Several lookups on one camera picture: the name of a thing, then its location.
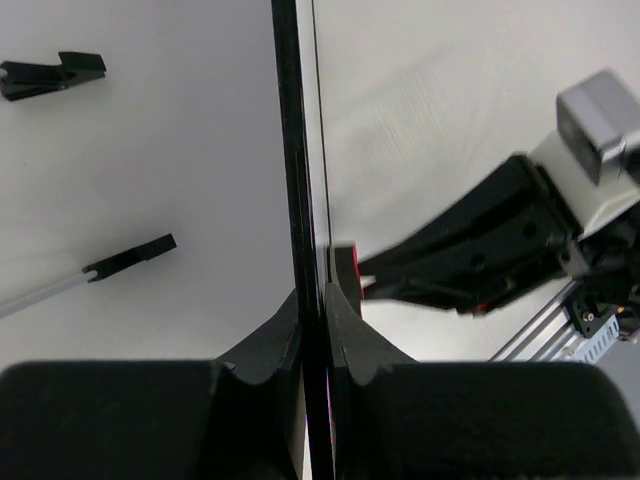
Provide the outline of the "red black whiteboard eraser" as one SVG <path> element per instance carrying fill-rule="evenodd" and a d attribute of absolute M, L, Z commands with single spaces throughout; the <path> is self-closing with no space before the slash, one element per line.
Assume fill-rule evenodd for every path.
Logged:
<path fill-rule="evenodd" d="M 329 249 L 334 282 L 341 288 L 349 305 L 362 317 L 365 288 L 361 281 L 359 261 L 354 244 L 335 245 Z"/>

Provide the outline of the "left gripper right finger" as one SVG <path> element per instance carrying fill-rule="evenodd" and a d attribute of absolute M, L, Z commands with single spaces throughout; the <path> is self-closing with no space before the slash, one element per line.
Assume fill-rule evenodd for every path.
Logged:
<path fill-rule="evenodd" d="M 635 479 L 616 386 L 575 362 L 421 363 L 325 290 L 340 479 Z"/>

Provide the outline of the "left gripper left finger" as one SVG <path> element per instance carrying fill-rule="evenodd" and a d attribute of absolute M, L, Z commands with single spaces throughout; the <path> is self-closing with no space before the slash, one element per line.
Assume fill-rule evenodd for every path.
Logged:
<path fill-rule="evenodd" d="M 15 364 L 1 375 L 1 475 L 297 479 L 300 350 L 289 296 L 214 359 Z"/>

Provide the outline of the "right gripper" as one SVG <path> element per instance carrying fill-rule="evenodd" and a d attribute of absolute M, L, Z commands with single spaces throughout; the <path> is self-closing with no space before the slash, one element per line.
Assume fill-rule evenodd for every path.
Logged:
<path fill-rule="evenodd" d="M 494 272 L 560 245 L 560 218 L 540 172 L 510 157 L 396 246 L 359 264 L 364 298 L 487 315 L 540 287 L 533 274 Z M 639 202 L 559 254 L 575 300 L 639 299 Z"/>

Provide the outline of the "white whiteboard black frame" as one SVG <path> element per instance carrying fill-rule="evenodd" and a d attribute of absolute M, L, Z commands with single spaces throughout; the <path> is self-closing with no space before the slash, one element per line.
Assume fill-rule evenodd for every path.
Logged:
<path fill-rule="evenodd" d="M 333 479 L 328 340 L 312 213 L 297 8 L 294 1 L 273 1 L 271 7 L 311 470 L 314 479 Z"/>

